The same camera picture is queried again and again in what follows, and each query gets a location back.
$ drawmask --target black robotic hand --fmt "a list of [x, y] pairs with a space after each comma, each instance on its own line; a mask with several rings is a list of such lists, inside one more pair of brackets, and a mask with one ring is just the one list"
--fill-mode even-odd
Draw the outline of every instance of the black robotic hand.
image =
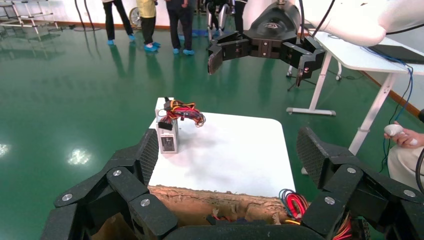
[[209, 48], [208, 72], [214, 74], [223, 61], [246, 56], [280, 59], [297, 68], [296, 81], [311, 78], [323, 65], [325, 50], [312, 37], [297, 43], [300, 14], [289, 2], [271, 4], [251, 25], [212, 40]]

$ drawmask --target human hand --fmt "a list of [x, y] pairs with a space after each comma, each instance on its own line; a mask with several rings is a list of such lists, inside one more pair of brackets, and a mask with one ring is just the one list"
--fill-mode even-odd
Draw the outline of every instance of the human hand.
[[[386, 139], [391, 138], [398, 146], [405, 149], [416, 149], [424, 146], [424, 134], [417, 133], [407, 128], [403, 129], [403, 133], [396, 134], [393, 137], [390, 137], [385, 133], [384, 137]], [[410, 143], [413, 139], [416, 139], [418, 143], [411, 145]]]

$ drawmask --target wooden board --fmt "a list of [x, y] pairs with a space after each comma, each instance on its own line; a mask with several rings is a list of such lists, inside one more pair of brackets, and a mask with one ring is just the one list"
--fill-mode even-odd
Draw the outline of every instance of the wooden board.
[[[277, 197], [250, 196], [231, 192], [198, 191], [186, 188], [149, 186], [155, 195], [178, 218], [178, 226], [210, 225], [206, 216], [218, 212], [235, 221], [265, 220], [280, 224], [288, 219], [286, 210]], [[122, 215], [109, 218], [92, 240], [137, 240]]]

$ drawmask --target mesh panel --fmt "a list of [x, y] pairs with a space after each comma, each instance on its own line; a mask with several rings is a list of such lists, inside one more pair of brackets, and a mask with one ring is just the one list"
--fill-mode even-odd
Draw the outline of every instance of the mesh panel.
[[296, 151], [309, 177], [318, 186], [325, 159], [329, 155], [321, 147], [320, 140], [309, 127], [300, 129], [297, 135]]
[[158, 161], [159, 144], [158, 134], [155, 129], [149, 129], [142, 140], [144, 148], [142, 148], [140, 165], [143, 174], [144, 185], [149, 185], [156, 162]]

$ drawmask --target white tabletop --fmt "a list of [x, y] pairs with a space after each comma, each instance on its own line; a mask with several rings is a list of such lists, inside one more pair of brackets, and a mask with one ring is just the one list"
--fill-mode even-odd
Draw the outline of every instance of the white tabletop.
[[[276, 197], [295, 190], [281, 124], [273, 119], [203, 113], [178, 120], [179, 153], [161, 154], [149, 185]], [[150, 126], [156, 128], [156, 121]]]
[[[380, 56], [368, 52], [363, 47], [351, 44], [339, 38], [335, 38], [335, 36], [331, 36], [326, 32], [318, 32], [315, 35], [315, 39], [325, 50], [330, 52], [334, 58], [336, 58], [343, 66], [348, 69], [384, 73], [408, 73], [408, 70], [401, 64], [388, 61]], [[384, 38], [380, 44], [402, 46], [413, 52], [424, 55], [424, 53], [420, 51], [417, 51], [387, 37]], [[424, 75], [424, 65], [409, 65], [413, 67], [414, 75]]]

